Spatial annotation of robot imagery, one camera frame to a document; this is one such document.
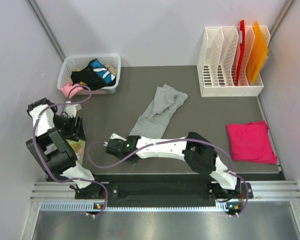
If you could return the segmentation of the grey t shirt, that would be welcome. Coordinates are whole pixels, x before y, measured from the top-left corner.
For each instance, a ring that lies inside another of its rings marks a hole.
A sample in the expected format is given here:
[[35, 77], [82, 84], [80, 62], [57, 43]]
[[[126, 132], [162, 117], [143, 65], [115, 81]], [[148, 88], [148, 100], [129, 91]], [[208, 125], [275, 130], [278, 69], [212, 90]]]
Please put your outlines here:
[[172, 116], [188, 97], [186, 93], [180, 92], [167, 84], [158, 87], [153, 100], [144, 113], [138, 117], [129, 135], [161, 139]]

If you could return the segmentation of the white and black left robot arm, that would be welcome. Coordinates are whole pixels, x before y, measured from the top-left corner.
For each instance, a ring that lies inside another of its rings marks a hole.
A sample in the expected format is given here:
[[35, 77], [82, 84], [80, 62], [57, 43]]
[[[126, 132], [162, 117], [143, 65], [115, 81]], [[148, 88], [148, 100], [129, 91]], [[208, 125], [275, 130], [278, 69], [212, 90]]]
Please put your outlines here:
[[43, 171], [58, 180], [72, 180], [78, 198], [99, 198], [104, 191], [95, 175], [82, 167], [69, 140], [86, 141], [83, 118], [77, 109], [68, 106], [57, 114], [58, 107], [47, 98], [42, 98], [27, 107], [33, 122], [34, 136], [26, 141], [26, 147]]

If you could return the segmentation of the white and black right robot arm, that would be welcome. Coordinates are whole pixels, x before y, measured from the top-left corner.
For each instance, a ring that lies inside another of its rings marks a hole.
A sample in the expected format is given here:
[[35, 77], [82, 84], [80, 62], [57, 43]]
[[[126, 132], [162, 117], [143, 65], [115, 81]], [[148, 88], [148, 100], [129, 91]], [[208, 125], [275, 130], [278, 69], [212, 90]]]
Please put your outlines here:
[[139, 135], [123, 138], [114, 133], [104, 145], [107, 154], [131, 163], [149, 158], [183, 161], [193, 172], [214, 179], [229, 198], [235, 198], [242, 191], [238, 178], [222, 162], [212, 143], [195, 132], [176, 139], [154, 139]]

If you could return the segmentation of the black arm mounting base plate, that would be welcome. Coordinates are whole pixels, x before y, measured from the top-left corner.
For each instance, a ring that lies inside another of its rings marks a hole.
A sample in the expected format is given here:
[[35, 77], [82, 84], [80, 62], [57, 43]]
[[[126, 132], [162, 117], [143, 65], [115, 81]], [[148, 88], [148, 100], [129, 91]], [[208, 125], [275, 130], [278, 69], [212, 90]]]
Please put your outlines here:
[[169, 204], [180, 206], [186, 201], [200, 204], [213, 204], [215, 201], [226, 203], [231, 199], [238, 200], [230, 210], [241, 210], [245, 198], [250, 199], [249, 183], [237, 179], [235, 190], [225, 190], [212, 178], [201, 174], [98, 174], [96, 180], [105, 185], [103, 192], [97, 198], [75, 198], [81, 200], [102, 200], [104, 198], [111, 204], [146, 203], [158, 204], [166, 207]]

